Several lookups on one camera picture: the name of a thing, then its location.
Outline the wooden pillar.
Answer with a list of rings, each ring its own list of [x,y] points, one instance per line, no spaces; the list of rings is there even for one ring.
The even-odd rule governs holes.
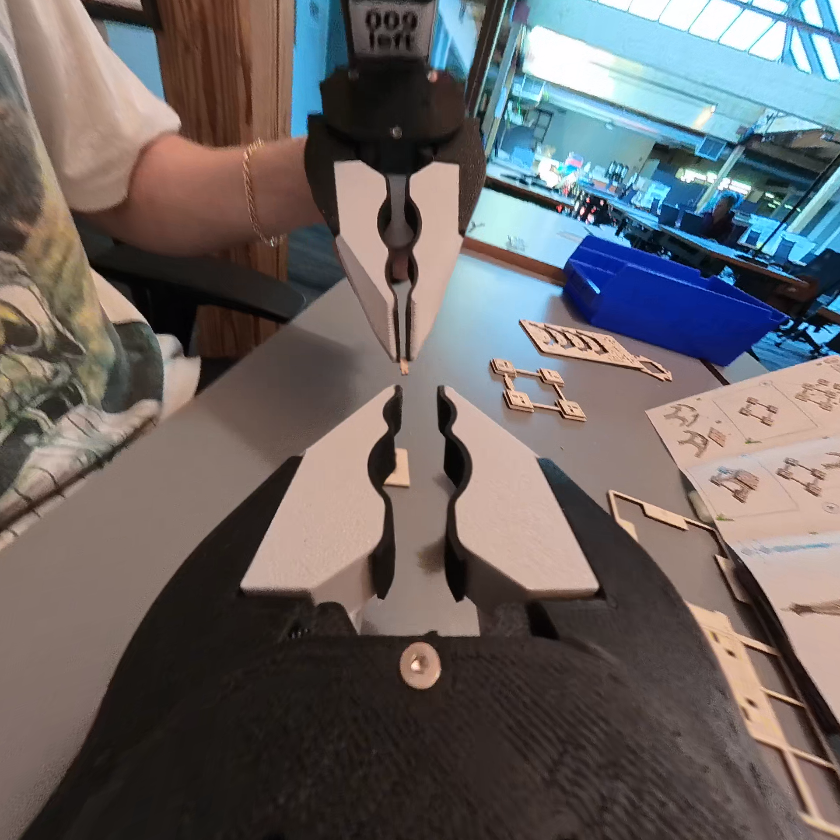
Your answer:
[[[291,136],[296,2],[159,1],[156,40],[166,100],[182,133],[211,146],[265,145]],[[274,277],[270,291],[290,291],[287,236],[276,248],[258,242],[218,252],[223,261]],[[244,358],[278,331],[264,318],[201,306],[197,350]]]

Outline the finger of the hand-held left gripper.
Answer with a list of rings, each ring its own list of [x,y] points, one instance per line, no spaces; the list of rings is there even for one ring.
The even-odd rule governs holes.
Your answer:
[[[387,357],[401,360],[396,296],[386,274],[389,250],[379,230],[387,199],[386,179],[362,161],[333,166],[340,260],[355,296]]]
[[[459,167],[434,162],[409,181],[419,230],[412,247],[415,280],[408,297],[407,359],[417,360],[441,307],[459,257]]]

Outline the assembly instruction sheet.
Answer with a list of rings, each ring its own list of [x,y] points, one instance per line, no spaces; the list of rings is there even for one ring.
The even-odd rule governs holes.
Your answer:
[[[837,437],[839,357],[829,355],[650,409],[678,467]]]
[[[684,464],[826,730],[839,712],[838,435]]]

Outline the person's left forearm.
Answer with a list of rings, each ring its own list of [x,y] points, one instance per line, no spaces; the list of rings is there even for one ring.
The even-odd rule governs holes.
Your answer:
[[[321,221],[305,143],[210,148],[168,134],[143,149],[124,195],[74,211],[105,235],[162,256],[268,245]]]

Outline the person's printed white shirt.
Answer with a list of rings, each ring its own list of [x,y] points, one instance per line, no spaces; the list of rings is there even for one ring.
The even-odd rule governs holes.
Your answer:
[[[3,548],[196,392],[200,361],[91,268],[71,215],[119,204],[179,129],[80,2],[2,2]]]

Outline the long cluttered workbench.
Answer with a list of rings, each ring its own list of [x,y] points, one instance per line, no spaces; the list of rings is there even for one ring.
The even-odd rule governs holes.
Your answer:
[[[734,248],[717,241],[695,236],[680,227],[667,225],[659,217],[609,196],[606,200],[617,221],[616,231],[628,227],[642,228],[640,234],[647,247],[663,252],[675,261],[697,268],[705,277],[719,275],[727,266],[736,277],[736,286],[756,298],[771,301],[776,298],[793,301],[815,300],[820,292],[819,281],[810,277],[793,276],[758,260],[747,257]]]

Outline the laser-cut wooden sheet fragment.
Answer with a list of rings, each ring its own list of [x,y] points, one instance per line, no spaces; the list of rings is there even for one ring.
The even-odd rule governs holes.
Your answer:
[[[522,330],[542,355],[554,359],[588,361],[637,371],[659,382],[672,382],[662,364],[630,352],[609,334],[522,319]]]

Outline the leftover laser-cut wooden sheet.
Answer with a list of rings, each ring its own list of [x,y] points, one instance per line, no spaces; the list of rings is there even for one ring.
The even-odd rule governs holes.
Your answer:
[[[606,492],[614,521],[636,542],[635,523],[626,519],[623,506],[641,516],[682,533],[703,532],[714,541],[712,560],[731,599],[753,613],[763,634],[740,632],[724,612],[688,603],[701,634],[717,659],[730,692],[753,741],[773,755],[772,766],[789,785],[801,821],[814,838],[838,838],[838,724],[819,698],[803,667],[794,661],[792,646],[782,631],[768,625],[739,578],[739,563],[711,518],[694,519],[669,511],[624,492]],[[818,795],[835,801],[831,811]]]

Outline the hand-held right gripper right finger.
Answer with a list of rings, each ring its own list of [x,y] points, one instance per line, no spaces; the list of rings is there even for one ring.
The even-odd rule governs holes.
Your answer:
[[[475,608],[480,636],[529,634],[554,614],[601,607],[601,585],[541,458],[448,385],[437,389],[448,588]]]

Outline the blue plastic bin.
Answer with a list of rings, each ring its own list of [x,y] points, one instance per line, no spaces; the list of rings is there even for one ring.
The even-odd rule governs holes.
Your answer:
[[[591,326],[719,366],[786,321],[717,276],[592,235],[563,273],[564,294]]]

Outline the grey table with wooden edge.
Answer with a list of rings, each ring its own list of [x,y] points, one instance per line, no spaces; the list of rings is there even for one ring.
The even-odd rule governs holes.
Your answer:
[[[612,226],[587,225],[556,210],[485,189],[462,250],[561,287],[567,260],[588,235],[630,248]]]

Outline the grey desk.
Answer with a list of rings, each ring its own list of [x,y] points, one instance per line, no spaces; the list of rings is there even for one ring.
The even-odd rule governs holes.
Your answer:
[[[434,330],[400,376],[346,281],[325,293],[203,394],[91,475],[2,550],[2,838],[18,838],[87,735],[112,673],[184,559],[288,457],[317,442],[388,385],[403,388],[411,485],[393,489],[395,579],[361,618],[366,633],[475,635],[471,602],[445,582],[444,474],[436,391],[458,394],[551,458],[608,508],[609,490],[695,517],[650,408],[759,374],[748,358],[719,373],[624,340],[671,383],[599,364],[558,364],[587,422],[508,411],[489,361],[551,365],[521,319],[578,324],[562,290],[462,256]]]

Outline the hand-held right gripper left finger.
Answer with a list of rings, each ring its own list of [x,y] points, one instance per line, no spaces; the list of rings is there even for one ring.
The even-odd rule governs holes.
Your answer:
[[[387,386],[309,446],[242,581],[246,596],[341,605],[356,632],[395,573],[392,501],[403,389]]]

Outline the wooden square frame piece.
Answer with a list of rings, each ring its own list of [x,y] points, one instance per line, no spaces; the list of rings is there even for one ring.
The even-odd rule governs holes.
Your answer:
[[[565,382],[559,372],[548,368],[527,371],[501,358],[492,358],[489,367],[491,373],[501,379],[503,401],[508,409],[528,414],[554,413],[567,421],[586,422],[587,416],[581,405],[566,397]],[[517,390],[518,379],[535,381],[548,388],[553,395],[553,401],[551,403],[534,402],[528,393]]]

